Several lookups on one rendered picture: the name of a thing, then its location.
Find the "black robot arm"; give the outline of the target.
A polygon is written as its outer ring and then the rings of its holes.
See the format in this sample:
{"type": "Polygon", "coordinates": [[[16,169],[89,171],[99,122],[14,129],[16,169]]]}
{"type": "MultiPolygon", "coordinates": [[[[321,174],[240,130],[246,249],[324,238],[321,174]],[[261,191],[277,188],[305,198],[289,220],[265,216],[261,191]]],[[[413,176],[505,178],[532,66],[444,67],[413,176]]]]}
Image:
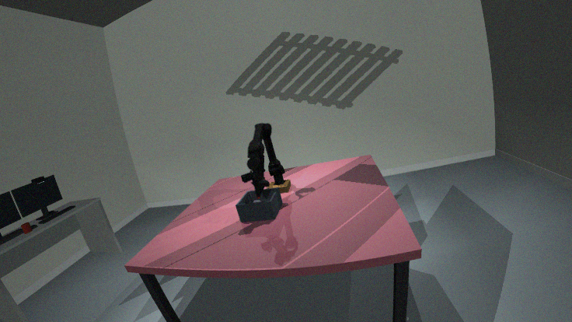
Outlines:
{"type": "Polygon", "coordinates": [[[268,170],[270,176],[274,176],[274,185],[284,184],[283,175],[285,173],[284,167],[281,165],[280,161],[276,158],[274,147],[270,138],[271,135],[271,125],[270,124],[257,124],[255,125],[255,133],[253,135],[253,140],[249,144],[248,148],[248,163],[247,166],[250,172],[241,176],[242,182],[248,183],[249,181],[256,178],[254,171],[257,168],[264,167],[264,145],[267,150],[267,155],[270,160],[268,165],[268,170]],[[262,143],[264,141],[264,145],[262,143]]]}

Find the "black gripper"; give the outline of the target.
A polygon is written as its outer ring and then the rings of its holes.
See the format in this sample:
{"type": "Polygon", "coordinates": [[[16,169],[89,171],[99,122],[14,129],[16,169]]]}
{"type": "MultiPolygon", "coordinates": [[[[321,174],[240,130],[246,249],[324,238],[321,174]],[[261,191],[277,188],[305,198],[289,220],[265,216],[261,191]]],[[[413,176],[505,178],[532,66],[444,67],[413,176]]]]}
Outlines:
{"type": "Polygon", "coordinates": [[[256,191],[256,196],[259,197],[263,189],[265,187],[269,187],[270,183],[267,180],[265,180],[265,177],[263,177],[263,174],[265,172],[264,167],[257,168],[252,171],[254,171],[256,178],[254,178],[255,181],[252,180],[251,184],[254,186],[254,189],[256,191]]]}

